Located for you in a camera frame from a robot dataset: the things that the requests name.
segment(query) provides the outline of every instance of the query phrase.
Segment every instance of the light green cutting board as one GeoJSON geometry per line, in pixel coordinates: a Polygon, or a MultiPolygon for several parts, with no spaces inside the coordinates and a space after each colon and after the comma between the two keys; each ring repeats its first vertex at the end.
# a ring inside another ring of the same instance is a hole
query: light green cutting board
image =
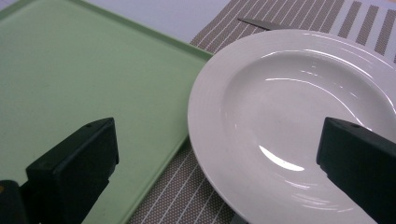
{"type": "Polygon", "coordinates": [[[114,117],[120,164],[84,223],[123,223],[188,136],[192,83],[210,54],[86,3],[0,12],[0,179],[85,123],[114,117]]]}

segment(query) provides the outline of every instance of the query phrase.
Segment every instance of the green tray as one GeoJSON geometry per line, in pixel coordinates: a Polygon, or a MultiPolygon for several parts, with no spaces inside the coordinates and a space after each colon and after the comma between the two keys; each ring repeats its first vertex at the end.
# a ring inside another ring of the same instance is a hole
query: green tray
{"type": "Polygon", "coordinates": [[[120,164],[84,223],[124,223],[188,136],[210,54],[76,0],[0,12],[0,179],[85,123],[114,117],[120,164]]]}

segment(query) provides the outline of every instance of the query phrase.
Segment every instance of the table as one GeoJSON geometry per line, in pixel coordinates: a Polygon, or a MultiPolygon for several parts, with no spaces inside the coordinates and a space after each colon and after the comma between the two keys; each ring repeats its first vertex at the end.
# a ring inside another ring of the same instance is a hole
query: table
{"type": "MultiPolygon", "coordinates": [[[[90,2],[212,53],[246,35],[262,32],[236,20],[248,17],[338,35],[374,49],[396,63],[396,4],[391,1],[90,2]]],[[[246,223],[205,179],[190,143],[177,153],[130,220],[130,223],[178,222],[246,223]]]]}

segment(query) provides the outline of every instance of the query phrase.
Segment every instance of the striped placemat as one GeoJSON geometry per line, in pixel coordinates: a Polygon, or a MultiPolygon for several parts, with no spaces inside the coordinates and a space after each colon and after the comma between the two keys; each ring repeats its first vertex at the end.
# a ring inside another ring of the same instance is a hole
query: striped placemat
{"type": "MultiPolygon", "coordinates": [[[[216,53],[262,32],[254,18],[351,39],[396,63],[396,11],[348,0],[232,0],[191,43],[216,53]]],[[[213,190],[190,143],[177,153],[130,223],[245,223],[213,190]]]]}

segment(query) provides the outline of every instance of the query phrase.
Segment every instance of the gray placemat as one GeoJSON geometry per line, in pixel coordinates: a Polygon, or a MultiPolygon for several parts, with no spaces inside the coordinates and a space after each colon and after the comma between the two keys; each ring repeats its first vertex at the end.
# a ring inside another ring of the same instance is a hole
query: gray placemat
{"type": "MultiPolygon", "coordinates": [[[[395,10],[344,0],[232,0],[191,43],[216,53],[262,32],[236,18],[254,18],[356,41],[396,63],[395,10]]],[[[190,143],[177,153],[130,223],[244,223],[213,190],[190,143]]]]}

